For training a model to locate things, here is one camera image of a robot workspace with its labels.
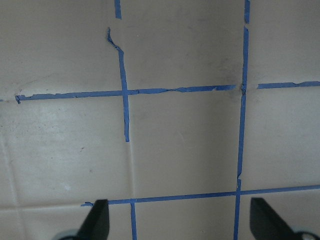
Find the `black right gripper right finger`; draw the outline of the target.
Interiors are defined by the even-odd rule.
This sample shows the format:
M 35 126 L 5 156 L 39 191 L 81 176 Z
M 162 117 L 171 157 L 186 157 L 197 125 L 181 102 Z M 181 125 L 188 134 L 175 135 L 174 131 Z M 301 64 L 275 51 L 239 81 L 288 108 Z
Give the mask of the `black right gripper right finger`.
M 256 240 L 307 240 L 306 232 L 294 232 L 260 197 L 250 200 L 249 227 Z

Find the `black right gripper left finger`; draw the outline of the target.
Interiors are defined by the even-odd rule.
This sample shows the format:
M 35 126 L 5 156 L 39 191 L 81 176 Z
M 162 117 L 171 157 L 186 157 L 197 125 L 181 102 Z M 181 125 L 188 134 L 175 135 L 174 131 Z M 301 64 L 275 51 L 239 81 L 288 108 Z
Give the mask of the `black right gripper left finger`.
M 80 229 L 76 240 L 106 240 L 110 233 L 109 202 L 107 199 L 97 200 Z

